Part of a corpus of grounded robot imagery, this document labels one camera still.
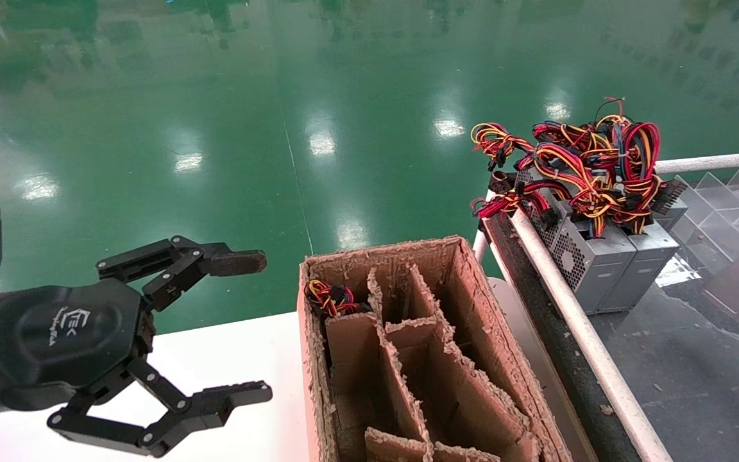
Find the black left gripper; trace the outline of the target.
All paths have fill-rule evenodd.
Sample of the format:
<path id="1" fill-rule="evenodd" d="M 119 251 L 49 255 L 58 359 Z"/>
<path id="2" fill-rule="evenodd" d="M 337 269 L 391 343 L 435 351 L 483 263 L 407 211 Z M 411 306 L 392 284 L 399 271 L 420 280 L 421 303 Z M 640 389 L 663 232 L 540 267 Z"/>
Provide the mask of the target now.
<path id="1" fill-rule="evenodd" d="M 266 266 L 261 250 L 176 235 L 98 262 L 100 281 L 91 286 L 0 293 L 0 411 L 68 402 L 47 419 L 62 438 L 153 458 L 192 433 L 225 426 L 237 407 L 272 400 L 272 388 L 248 381 L 183 394 L 144 358 L 155 334 L 150 312 L 205 276 L 258 274 Z M 146 277 L 142 295 L 126 285 Z M 132 381 L 166 407 L 158 421 L 142 427 L 88 415 Z"/>

